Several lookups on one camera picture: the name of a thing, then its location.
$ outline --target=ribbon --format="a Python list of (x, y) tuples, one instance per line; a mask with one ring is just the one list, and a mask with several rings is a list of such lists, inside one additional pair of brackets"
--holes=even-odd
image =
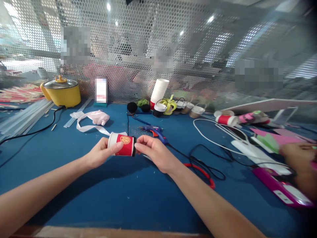
[[(104, 113), (103, 111), (100, 111), (100, 110), (92, 111), (92, 112), (88, 112), (86, 114), (84, 114), (82, 111), (73, 112), (72, 114), (70, 114), (70, 116), (77, 119), (76, 128), (80, 132), (86, 132), (86, 131), (89, 131), (93, 128), (96, 128), (102, 134), (105, 134), (107, 136), (110, 136), (110, 134), (111, 134), (103, 127), (110, 118), (110, 116), (108, 114)], [(79, 122), (82, 119), (84, 119), (85, 117), (90, 118), (92, 120), (93, 124), (102, 125), (102, 126), (83, 126), (83, 127), (81, 127)], [(121, 132), (119, 134), (127, 136), (126, 132)]]

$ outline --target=pink paper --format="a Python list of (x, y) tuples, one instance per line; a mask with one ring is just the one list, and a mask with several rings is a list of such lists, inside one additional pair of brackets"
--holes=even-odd
[(286, 130), (286, 129), (274, 129), (276, 133), (280, 134), (281, 136), (286, 136), (286, 137), (292, 137), (292, 138), (297, 138), (300, 139), (302, 142), (310, 142), (310, 143), (316, 143), (316, 141), (309, 139), (307, 137), (301, 136), (299, 134), (296, 134), (292, 131)]
[(302, 143), (303, 141), (301, 141), (300, 139), (298, 138), (292, 138), (292, 137), (286, 137), (286, 136), (280, 136), (280, 135), (277, 135), (277, 134), (273, 134), (273, 133), (269, 133), (269, 132), (265, 132), (265, 131), (261, 131), (261, 130), (258, 130), (258, 129), (253, 129), (253, 128), (250, 128), (254, 133), (256, 133), (257, 135), (259, 136), (266, 136), (267, 134), (270, 134), (274, 140), (276, 140), (276, 142), (279, 144), (279, 145), (284, 145), (284, 144), (290, 144), (290, 143)]

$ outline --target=hot glue gun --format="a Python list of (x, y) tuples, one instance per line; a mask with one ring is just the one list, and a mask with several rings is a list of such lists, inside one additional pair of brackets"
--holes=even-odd
[(138, 127), (144, 131), (147, 131), (147, 132), (152, 132), (153, 133), (153, 137), (158, 137), (159, 140), (164, 144), (168, 144), (168, 141), (166, 139), (166, 137), (162, 134), (162, 130), (163, 128), (161, 127), (157, 127), (157, 126), (152, 126), (152, 125), (146, 125), (146, 126), (141, 126), (141, 127)]

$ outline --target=perforated metal sheet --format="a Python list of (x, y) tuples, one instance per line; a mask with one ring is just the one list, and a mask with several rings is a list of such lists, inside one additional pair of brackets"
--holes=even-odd
[[(149, 98), (157, 78), (170, 80), (166, 96), (196, 94), (209, 110), (271, 97), (317, 99), (316, 82), (309, 80), (317, 61), (314, 25), (292, 12), (232, 2), (0, 0), (2, 63), (78, 80), (91, 98), (94, 79), (106, 77), (109, 99), (119, 102)], [(61, 27), (90, 27), (90, 64), (60, 64)], [(153, 74), (160, 50), (172, 52), (173, 74)], [(289, 87), (237, 90), (234, 62), (240, 59), (283, 62)], [(310, 90), (292, 89), (294, 77), (303, 77)]]

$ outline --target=red cable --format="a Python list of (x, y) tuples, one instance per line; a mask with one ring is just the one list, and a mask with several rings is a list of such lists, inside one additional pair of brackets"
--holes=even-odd
[(211, 177), (209, 176), (209, 174), (206, 173), (206, 171), (204, 171), (202, 168), (198, 167), (197, 165), (194, 165), (193, 166), (191, 164), (184, 164), (186, 167), (194, 167), (195, 169), (198, 169), (203, 175), (205, 175), (205, 177), (207, 179), (209, 179), (209, 182), (210, 182), (210, 185), (209, 187), (211, 187), (212, 189), (215, 189), (215, 183), (214, 181), (211, 179)]

